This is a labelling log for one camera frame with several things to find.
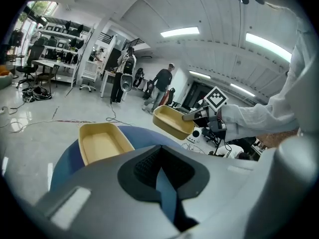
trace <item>blue surface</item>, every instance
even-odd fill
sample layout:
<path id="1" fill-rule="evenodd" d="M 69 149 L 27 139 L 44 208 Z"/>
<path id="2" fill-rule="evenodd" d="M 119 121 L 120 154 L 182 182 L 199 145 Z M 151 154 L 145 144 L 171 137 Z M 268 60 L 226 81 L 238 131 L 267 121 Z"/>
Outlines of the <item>blue surface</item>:
<path id="1" fill-rule="evenodd" d="M 158 144 L 180 147 L 180 145 L 172 139 L 146 128 L 137 126 L 119 126 L 119 129 L 130 141 L 134 149 Z M 84 167 L 84 163 L 81 157 L 78 140 L 76 140 L 64 151 L 58 160 L 53 170 L 50 190 L 56 189 L 82 167 Z"/>

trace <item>white shirt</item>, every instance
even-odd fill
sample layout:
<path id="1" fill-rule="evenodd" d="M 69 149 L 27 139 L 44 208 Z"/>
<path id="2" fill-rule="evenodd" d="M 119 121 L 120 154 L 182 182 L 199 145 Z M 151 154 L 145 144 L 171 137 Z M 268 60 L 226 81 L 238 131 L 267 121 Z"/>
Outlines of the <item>white shirt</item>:
<path id="1" fill-rule="evenodd" d="M 237 155 L 240 153 L 240 152 L 244 152 L 244 149 L 242 147 L 239 147 L 237 145 L 234 145 L 234 144 L 230 144 L 229 146 L 221 146 L 217 149 L 217 152 L 216 152 L 216 155 L 217 156 L 220 156 L 220 155 L 224 155 L 224 157 L 227 156 L 228 152 L 231 150 L 228 158 L 236 158 Z"/>
<path id="2" fill-rule="evenodd" d="M 126 63 L 126 61 L 127 61 L 128 58 L 129 58 L 128 53 L 123 53 L 123 54 L 118 58 L 118 65 L 119 65 L 119 67 L 118 67 L 117 70 L 116 70 L 117 73 L 123 73 L 124 66 L 125 66 L 125 63 Z M 133 54 L 133 58 L 134 58 L 134 65 L 133 65 L 133 68 L 132 68 L 132 72 L 134 71 L 134 68 L 135 68 L 135 66 L 136 66 L 136 57 L 135 57 L 134 54 Z"/>
<path id="3" fill-rule="evenodd" d="M 282 90 L 279 94 L 270 97 L 265 106 L 257 104 L 254 107 L 244 108 L 237 105 L 224 105 L 221 108 L 221 115 L 227 126 L 226 141 L 298 128 L 299 124 L 285 95 L 318 49 L 317 35 L 312 27 L 299 18 L 298 21 L 298 39 Z"/>

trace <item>person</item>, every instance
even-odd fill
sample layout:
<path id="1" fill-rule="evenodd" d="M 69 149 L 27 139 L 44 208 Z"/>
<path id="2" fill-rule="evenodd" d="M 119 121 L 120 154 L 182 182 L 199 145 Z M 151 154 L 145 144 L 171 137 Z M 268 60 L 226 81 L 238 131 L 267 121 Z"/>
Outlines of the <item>person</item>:
<path id="1" fill-rule="evenodd" d="M 141 67 L 137 70 L 137 72 L 135 74 L 135 80 L 133 82 L 134 89 L 137 89 L 139 87 L 143 78 L 144 78 L 144 72 L 143 72 L 143 68 Z"/>
<path id="2" fill-rule="evenodd" d="M 89 57 L 89 61 L 93 62 L 94 60 L 97 60 L 99 62 L 102 62 L 101 59 L 100 59 L 100 55 L 104 52 L 104 49 L 101 48 L 99 51 L 97 50 L 93 50 L 91 52 L 91 55 Z"/>
<path id="3" fill-rule="evenodd" d="M 151 84 L 149 85 L 149 89 L 153 87 L 153 84 L 155 84 L 155 81 L 157 81 L 157 83 L 151 93 L 150 98 L 144 102 L 144 105 L 142 106 L 143 111 L 148 111 L 150 114 L 153 114 L 154 110 L 159 106 L 160 101 L 165 95 L 166 90 L 168 86 L 170 85 L 171 80 L 173 78 L 171 72 L 174 70 L 174 68 L 175 68 L 175 65 L 173 63 L 170 63 L 167 69 L 160 70 L 159 73 L 154 78 L 154 80 L 151 81 Z M 151 110 L 149 110 L 147 106 L 152 102 L 154 102 L 153 107 Z"/>
<path id="4" fill-rule="evenodd" d="M 289 9 L 297 16 L 298 38 L 292 53 L 287 79 L 280 93 L 270 97 L 267 105 L 257 104 L 249 108 L 224 105 L 218 111 L 217 116 L 227 127 L 226 141 L 264 133 L 290 131 L 299 126 L 285 95 L 317 53 L 317 36 L 295 0 L 264 0 L 264 2 L 272 8 Z"/>
<path id="5" fill-rule="evenodd" d="M 113 88 L 111 92 L 111 103 L 117 102 L 121 103 L 121 98 L 123 95 L 123 90 L 121 88 L 121 77 L 125 74 L 132 74 L 135 65 L 136 65 L 136 57 L 134 56 L 134 48 L 129 47 L 127 53 L 123 53 L 118 58 L 118 68 L 116 70 L 115 79 L 113 83 Z"/>
<path id="6" fill-rule="evenodd" d="M 217 149 L 216 156 L 219 157 L 228 157 L 228 158 L 237 158 L 237 159 L 245 159 L 245 160 L 251 160 L 251 157 L 249 154 L 244 152 L 244 149 L 242 147 L 239 147 L 234 144 L 230 144 L 227 146 L 221 146 Z"/>

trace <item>man in black shirt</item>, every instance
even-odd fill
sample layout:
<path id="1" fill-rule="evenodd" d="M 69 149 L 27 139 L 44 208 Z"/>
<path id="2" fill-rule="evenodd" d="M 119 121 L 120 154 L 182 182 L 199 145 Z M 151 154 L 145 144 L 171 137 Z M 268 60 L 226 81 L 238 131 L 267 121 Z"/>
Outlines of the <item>man in black shirt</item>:
<path id="1" fill-rule="evenodd" d="M 155 79 L 151 81 L 149 89 L 152 88 L 155 81 L 157 81 L 157 83 L 152 91 L 150 98 L 144 102 L 144 105 L 142 106 L 143 111 L 146 110 L 150 114 L 153 114 L 154 110 L 159 106 L 160 101 L 165 95 L 167 87 L 170 85 L 171 79 L 173 77 L 171 71 L 173 71 L 174 68 L 174 64 L 170 63 L 167 69 L 160 70 L 159 73 L 156 75 Z M 149 110 L 147 106 L 152 102 L 154 102 L 153 107 L 151 110 Z"/>

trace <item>white shelving unit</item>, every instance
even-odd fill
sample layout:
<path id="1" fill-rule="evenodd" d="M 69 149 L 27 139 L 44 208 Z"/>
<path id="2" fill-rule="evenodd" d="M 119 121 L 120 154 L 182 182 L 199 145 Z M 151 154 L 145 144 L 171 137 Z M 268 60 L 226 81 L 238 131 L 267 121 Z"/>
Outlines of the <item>white shelving unit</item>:
<path id="1" fill-rule="evenodd" d="M 59 18 L 54 18 L 51 16 L 42 16 L 43 18 L 45 18 L 45 20 L 47 21 L 47 23 L 49 25 L 62 25 L 64 26 L 68 21 L 64 20 L 64 19 L 59 19 Z M 77 22 L 71 22 L 70 24 L 70 28 L 78 28 L 81 24 L 77 23 Z M 46 26 L 42 29 L 36 29 L 35 31 L 38 31 L 39 33 L 41 33 L 42 35 L 48 35 L 48 36 L 54 36 L 58 39 L 64 39 L 64 40 L 72 40 L 74 38 L 77 39 L 77 41 L 81 41 L 84 40 L 84 45 L 82 46 L 82 48 L 79 51 L 71 51 L 71 50 L 67 50 L 67 49 L 62 49 L 62 48 L 58 48 L 58 47 L 52 47 L 52 46 L 47 46 L 45 45 L 45 49 L 55 49 L 55 50 L 59 50 L 59 51 L 63 51 L 63 52 L 71 52 L 72 54 L 76 55 L 78 54 L 78 62 L 76 65 L 65 65 L 63 63 L 58 63 L 55 62 L 55 64 L 60 64 L 60 68 L 58 70 L 58 73 L 56 75 L 56 79 L 57 81 L 61 81 L 61 82 L 67 82 L 67 83 L 71 83 L 71 87 L 73 87 L 73 84 L 76 81 L 76 77 L 77 77 L 77 73 L 78 73 L 78 69 L 79 69 L 79 65 L 81 63 L 81 59 L 82 59 L 82 54 L 83 51 L 86 48 L 87 42 L 91 37 L 91 34 L 93 32 L 93 27 L 88 27 L 88 26 L 83 26 L 83 32 L 85 33 L 85 35 L 87 35 L 85 38 L 83 37 L 77 37 L 71 34 L 66 34 L 66 33 L 62 33 L 62 32 L 57 32 L 57 31 L 52 31 L 52 30 L 46 30 L 45 29 Z M 46 59 L 40 59 L 41 61 L 48 61 L 48 62 L 52 62 L 52 60 L 46 60 Z M 37 74 L 38 73 L 42 73 L 43 69 L 39 68 L 37 70 Z"/>

